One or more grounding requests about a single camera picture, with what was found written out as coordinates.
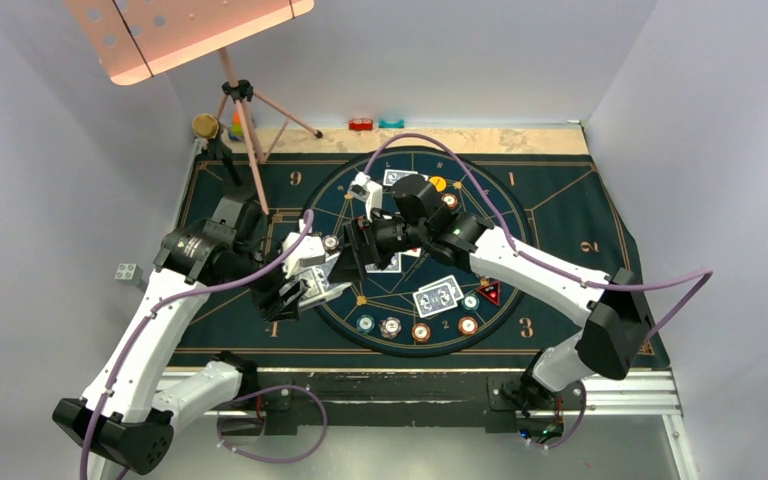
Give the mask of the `green blue chip stack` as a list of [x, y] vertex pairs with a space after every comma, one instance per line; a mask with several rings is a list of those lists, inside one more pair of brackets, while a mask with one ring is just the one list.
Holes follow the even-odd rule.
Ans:
[[371, 315], [360, 315], [356, 318], [355, 328], [361, 334], [369, 334], [376, 326], [376, 320]]

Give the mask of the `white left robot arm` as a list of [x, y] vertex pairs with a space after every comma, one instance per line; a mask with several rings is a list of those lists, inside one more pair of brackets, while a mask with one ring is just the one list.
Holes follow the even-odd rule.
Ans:
[[81, 448], [82, 479], [145, 475], [175, 434], [207, 411], [252, 405], [265, 395], [257, 366], [229, 351], [171, 388], [158, 384], [185, 330], [211, 295], [248, 288], [265, 320], [296, 316], [302, 287], [293, 278], [314, 243], [314, 213], [270, 257], [256, 252], [244, 200], [221, 199], [214, 214], [161, 242], [141, 303], [113, 354], [77, 398], [63, 398], [52, 419]]

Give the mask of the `red triangular dealer button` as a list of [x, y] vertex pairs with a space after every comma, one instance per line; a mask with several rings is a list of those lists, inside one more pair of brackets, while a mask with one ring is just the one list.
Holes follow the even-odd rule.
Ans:
[[483, 279], [480, 286], [476, 289], [476, 293], [496, 307], [499, 307], [501, 304], [500, 281]]

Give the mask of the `green blue poker chip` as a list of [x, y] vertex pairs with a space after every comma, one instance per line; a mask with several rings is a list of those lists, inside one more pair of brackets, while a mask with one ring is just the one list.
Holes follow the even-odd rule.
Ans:
[[461, 305], [465, 311], [474, 312], [480, 307], [480, 299], [475, 294], [468, 294], [463, 297]]

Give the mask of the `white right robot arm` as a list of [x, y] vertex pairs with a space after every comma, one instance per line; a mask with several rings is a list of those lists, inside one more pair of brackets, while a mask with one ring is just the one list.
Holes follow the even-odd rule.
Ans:
[[591, 270], [532, 248], [501, 223], [453, 210], [419, 174], [392, 186], [394, 213], [381, 209], [383, 188], [365, 173], [355, 176], [347, 192], [364, 202], [366, 213], [344, 224], [343, 248], [330, 281], [358, 281], [366, 266], [385, 267], [396, 254], [418, 248], [442, 265], [528, 294], [579, 326], [578, 333], [543, 349], [519, 386], [505, 393], [523, 412], [551, 406], [570, 384], [594, 374], [625, 379], [654, 329], [633, 272]]

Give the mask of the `blue backed playing card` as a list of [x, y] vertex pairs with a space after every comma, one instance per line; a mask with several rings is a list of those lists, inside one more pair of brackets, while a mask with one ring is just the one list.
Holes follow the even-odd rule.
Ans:
[[451, 294], [451, 297], [456, 302], [461, 301], [464, 297], [460, 284], [454, 275], [442, 277], [420, 288], [421, 291], [439, 289], [448, 290], [448, 292]]
[[385, 267], [379, 267], [377, 264], [368, 264], [365, 266], [365, 269], [367, 273], [400, 274], [402, 272], [402, 254], [393, 254]]
[[448, 290], [418, 291], [412, 297], [420, 318], [428, 318], [457, 307], [457, 302]]
[[394, 186], [399, 180], [415, 174], [416, 171], [411, 170], [386, 169], [383, 174], [382, 184], [385, 187], [391, 187]]

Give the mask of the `orange poker chip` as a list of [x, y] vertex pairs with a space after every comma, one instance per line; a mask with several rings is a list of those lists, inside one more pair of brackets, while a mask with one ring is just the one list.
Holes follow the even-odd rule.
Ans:
[[458, 321], [458, 331], [463, 336], [472, 336], [480, 328], [477, 320], [471, 316], [464, 316]]
[[441, 198], [450, 210], [456, 210], [460, 204], [458, 196], [453, 193], [444, 193]]

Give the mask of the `orange chip stack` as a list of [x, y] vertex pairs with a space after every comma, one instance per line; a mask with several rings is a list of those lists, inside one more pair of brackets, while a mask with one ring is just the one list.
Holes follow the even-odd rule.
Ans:
[[411, 329], [411, 336], [417, 343], [426, 343], [431, 338], [431, 329], [425, 323], [416, 323]]

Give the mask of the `blue playing card deck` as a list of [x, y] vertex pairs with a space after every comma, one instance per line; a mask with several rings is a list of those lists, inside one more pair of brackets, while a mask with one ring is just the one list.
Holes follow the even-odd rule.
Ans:
[[333, 301], [351, 286], [350, 282], [331, 283], [320, 266], [305, 269], [297, 278], [304, 284], [304, 293], [298, 303], [300, 311]]

